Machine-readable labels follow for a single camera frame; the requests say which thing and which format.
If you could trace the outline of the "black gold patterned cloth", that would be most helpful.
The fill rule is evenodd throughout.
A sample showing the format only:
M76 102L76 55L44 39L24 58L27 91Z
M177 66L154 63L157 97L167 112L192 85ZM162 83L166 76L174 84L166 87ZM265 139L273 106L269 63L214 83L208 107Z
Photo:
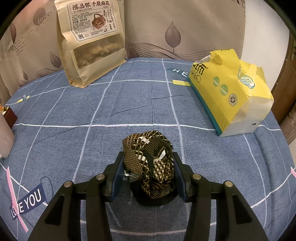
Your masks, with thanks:
M122 140L130 189L142 206L162 206L178 195L173 146L158 131L133 133Z

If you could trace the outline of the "blue plaid bed sheet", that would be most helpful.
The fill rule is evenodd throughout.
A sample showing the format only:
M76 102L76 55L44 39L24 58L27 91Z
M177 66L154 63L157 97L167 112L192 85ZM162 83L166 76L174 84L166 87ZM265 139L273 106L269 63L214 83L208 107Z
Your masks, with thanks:
M253 133L217 136L201 101L185 80L191 63L138 58L85 88L52 71L21 87L4 104L16 114L14 145L1 159L1 217L17 240L27 240L11 209L6 174L32 230L65 181L81 183L103 172L132 133L165 135L183 163L210 181L232 181L269 240L295 217L294 163L274 115Z

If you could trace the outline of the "yellow tissue pack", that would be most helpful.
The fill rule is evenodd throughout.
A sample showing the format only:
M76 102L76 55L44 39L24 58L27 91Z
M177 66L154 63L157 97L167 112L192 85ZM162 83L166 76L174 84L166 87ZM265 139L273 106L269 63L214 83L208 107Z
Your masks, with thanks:
M274 102L263 69L240 60L234 49L215 50L194 62L189 83L219 137L254 132Z

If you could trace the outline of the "pink ceramic mug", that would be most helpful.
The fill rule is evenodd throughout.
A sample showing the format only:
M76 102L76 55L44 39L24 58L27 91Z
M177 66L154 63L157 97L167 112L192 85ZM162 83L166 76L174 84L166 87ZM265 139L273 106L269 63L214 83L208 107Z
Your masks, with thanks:
M4 116L0 116L0 155L1 158L6 158L14 144L15 136L13 131L9 127L8 123L4 119Z

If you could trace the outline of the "brown wooden door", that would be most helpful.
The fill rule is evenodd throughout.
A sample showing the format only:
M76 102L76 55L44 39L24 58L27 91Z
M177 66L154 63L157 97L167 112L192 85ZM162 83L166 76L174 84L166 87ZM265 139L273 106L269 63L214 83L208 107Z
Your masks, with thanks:
M290 35L287 54L278 79L271 91L274 103L271 108L278 123L281 123L295 104L295 38Z

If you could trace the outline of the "kraft paper snack bag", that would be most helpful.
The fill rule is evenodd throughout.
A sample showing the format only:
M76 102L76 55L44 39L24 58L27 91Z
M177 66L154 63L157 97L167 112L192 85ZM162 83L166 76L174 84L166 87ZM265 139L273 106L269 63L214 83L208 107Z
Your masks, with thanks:
M85 88L125 63L117 1L55 1L57 42L70 85Z

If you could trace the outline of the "beige leaf print curtain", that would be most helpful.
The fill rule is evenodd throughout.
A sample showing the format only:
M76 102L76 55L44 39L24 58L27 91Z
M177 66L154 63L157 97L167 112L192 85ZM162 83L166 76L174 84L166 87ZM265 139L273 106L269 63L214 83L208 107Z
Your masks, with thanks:
M241 55L245 1L119 1L128 58L195 61L216 49ZM1 38L1 104L63 69L53 1L31 1Z

